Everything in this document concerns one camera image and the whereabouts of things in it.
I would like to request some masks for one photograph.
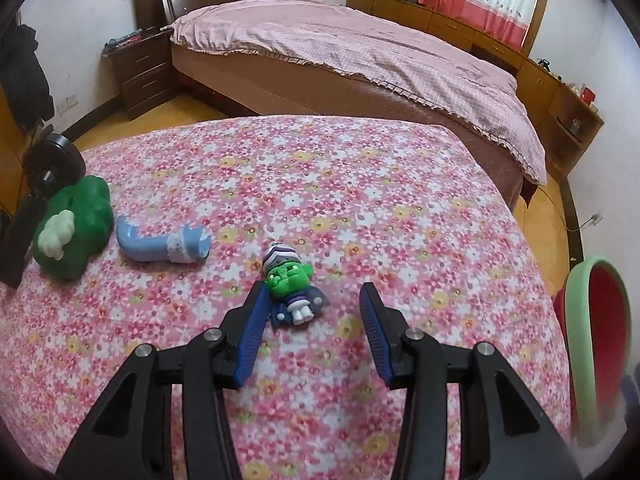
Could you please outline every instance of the black jacket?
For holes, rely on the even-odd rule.
[[[55,111],[49,83],[36,57],[36,31],[13,23],[0,39],[0,84],[14,120],[23,130],[48,121]]]

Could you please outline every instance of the green toy face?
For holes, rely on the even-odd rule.
[[[267,287],[274,298],[285,298],[289,294],[305,290],[309,285],[309,276],[313,269],[309,264],[286,262],[267,274]]]

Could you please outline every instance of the screw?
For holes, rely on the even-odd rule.
[[[219,328],[209,328],[209,330],[204,333],[204,339],[206,339],[207,341],[217,341],[221,337],[222,330],[220,330]]]
[[[486,341],[482,341],[481,343],[478,343],[478,351],[482,355],[493,355],[495,352],[495,346],[493,346],[491,343],[487,343]]]
[[[424,337],[424,332],[419,328],[407,328],[404,335],[411,341],[420,341]]]
[[[148,357],[153,350],[154,348],[151,345],[145,343],[136,347],[136,355],[138,357]]]

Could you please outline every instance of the green zombie toy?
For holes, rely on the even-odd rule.
[[[262,272],[274,300],[271,322],[300,325],[311,321],[329,299],[309,282],[314,273],[309,264],[302,264],[295,249],[285,244],[272,244],[262,259]]]
[[[33,256],[57,280],[75,280],[89,256],[100,252],[113,230],[109,186],[92,175],[61,189],[33,237]]]

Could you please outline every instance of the striped hat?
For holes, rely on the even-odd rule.
[[[293,247],[274,242],[264,253],[264,257],[262,258],[262,273],[266,276],[271,269],[283,264],[284,262],[301,263],[300,255]]]

